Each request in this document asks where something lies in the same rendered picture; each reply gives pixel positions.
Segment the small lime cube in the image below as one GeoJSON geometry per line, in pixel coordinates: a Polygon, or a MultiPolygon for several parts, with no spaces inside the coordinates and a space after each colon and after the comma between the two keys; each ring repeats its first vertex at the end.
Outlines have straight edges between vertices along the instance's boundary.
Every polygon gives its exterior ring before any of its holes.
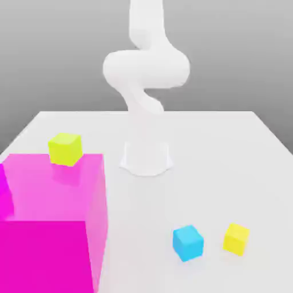
{"type": "Polygon", "coordinates": [[[83,155],[79,134],[59,133],[48,142],[50,162],[72,167],[83,155]]]}

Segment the small blue cube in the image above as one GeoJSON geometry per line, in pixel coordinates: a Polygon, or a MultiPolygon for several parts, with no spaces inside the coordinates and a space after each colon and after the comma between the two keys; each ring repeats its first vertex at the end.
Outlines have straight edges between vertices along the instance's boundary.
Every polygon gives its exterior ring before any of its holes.
{"type": "Polygon", "coordinates": [[[203,254],[204,238],[193,225],[173,231],[173,249],[182,262],[187,262],[203,254]]]}

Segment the small yellow cube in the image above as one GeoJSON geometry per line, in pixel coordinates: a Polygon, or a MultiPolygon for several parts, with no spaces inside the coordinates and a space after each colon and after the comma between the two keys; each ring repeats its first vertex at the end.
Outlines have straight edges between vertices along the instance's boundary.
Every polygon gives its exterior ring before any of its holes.
{"type": "Polygon", "coordinates": [[[223,249],[243,256],[250,230],[241,225],[231,223],[224,235],[223,249]]]}

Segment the large pink box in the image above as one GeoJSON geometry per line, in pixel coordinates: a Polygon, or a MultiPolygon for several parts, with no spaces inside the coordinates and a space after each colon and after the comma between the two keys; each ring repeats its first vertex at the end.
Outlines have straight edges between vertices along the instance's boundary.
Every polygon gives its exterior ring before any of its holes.
{"type": "Polygon", "coordinates": [[[107,232],[101,154],[0,163],[0,293],[98,293],[107,232]]]}

